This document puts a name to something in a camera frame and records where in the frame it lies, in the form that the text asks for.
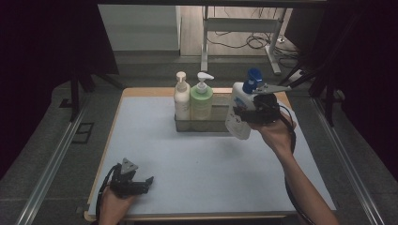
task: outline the human hand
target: human hand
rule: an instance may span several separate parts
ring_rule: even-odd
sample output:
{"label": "human hand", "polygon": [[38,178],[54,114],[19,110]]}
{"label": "human hand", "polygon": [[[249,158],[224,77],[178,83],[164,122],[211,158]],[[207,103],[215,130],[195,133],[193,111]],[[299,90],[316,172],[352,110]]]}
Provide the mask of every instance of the human hand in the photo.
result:
{"label": "human hand", "polygon": [[[284,112],[281,115],[290,121],[290,117]],[[249,124],[252,129],[258,130],[264,142],[274,151],[275,155],[281,159],[293,156],[291,150],[291,136],[286,124],[281,120],[268,125]]]}
{"label": "human hand", "polygon": [[120,199],[109,187],[106,187],[100,205],[99,225],[117,224],[126,215],[136,197],[129,196],[127,199]]}

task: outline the white container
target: white container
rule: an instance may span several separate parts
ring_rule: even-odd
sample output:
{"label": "white container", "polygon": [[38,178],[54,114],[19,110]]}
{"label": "white container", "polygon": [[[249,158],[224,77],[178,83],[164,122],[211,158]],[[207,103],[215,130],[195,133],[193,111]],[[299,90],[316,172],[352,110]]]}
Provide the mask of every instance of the white container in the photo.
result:
{"label": "white container", "polygon": [[249,139],[251,128],[246,122],[240,119],[240,116],[234,113],[234,107],[242,110],[255,110],[252,94],[257,84],[262,81],[260,70],[251,68],[248,71],[249,79],[246,82],[235,82],[232,87],[231,100],[229,102],[228,114],[225,119],[225,126],[228,131],[240,140]]}
{"label": "white container", "polygon": [[[187,74],[185,72],[178,72],[176,74],[176,88],[174,93],[174,101],[175,101],[175,120],[186,120],[189,121],[191,119],[191,111],[190,111],[190,85],[185,82],[187,79]],[[178,123],[178,130],[187,130],[190,128],[189,122],[187,123]]]}

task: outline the green bottle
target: green bottle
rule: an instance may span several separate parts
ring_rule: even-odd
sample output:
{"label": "green bottle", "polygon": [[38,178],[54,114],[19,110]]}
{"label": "green bottle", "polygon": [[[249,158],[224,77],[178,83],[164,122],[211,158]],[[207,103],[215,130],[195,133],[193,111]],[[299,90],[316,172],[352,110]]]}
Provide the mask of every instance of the green bottle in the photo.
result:
{"label": "green bottle", "polygon": [[204,72],[198,73],[199,83],[191,88],[191,120],[209,120],[213,104],[213,90],[205,84],[205,79],[214,77]]}

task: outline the dark wall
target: dark wall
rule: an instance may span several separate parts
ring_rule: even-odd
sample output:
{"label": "dark wall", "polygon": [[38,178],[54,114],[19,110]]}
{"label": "dark wall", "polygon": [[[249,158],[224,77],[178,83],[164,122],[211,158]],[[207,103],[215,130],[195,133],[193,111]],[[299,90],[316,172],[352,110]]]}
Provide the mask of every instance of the dark wall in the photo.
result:
{"label": "dark wall", "polygon": [[336,79],[347,117],[398,180],[397,8],[395,1],[370,1],[344,45]]}
{"label": "dark wall", "polygon": [[0,177],[71,72],[117,73],[96,4],[3,1],[0,7]]}

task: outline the pump bottle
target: pump bottle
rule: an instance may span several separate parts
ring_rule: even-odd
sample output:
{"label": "pump bottle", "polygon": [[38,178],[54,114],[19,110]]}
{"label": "pump bottle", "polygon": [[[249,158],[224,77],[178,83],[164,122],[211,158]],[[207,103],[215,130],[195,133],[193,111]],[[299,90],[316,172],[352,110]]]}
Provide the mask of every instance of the pump bottle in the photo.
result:
{"label": "pump bottle", "polygon": [[187,74],[185,72],[178,72],[176,74],[176,88],[174,92],[175,101],[175,117],[176,117],[176,128],[178,131],[187,130],[190,128],[190,85],[185,82]]}
{"label": "pump bottle", "polygon": [[228,114],[225,119],[225,126],[228,131],[240,140],[249,139],[251,128],[246,122],[241,121],[240,116],[234,113],[234,107],[243,110],[255,110],[253,98],[256,94],[252,92],[257,84],[262,81],[261,71],[257,68],[248,70],[246,82],[235,82],[232,87],[231,100],[229,102]]}
{"label": "pump bottle", "polygon": [[[214,77],[204,72],[198,73],[199,83],[191,88],[191,120],[209,120],[213,104],[213,89],[207,86],[206,79]],[[206,131],[207,123],[192,122],[192,128],[197,131]]]}

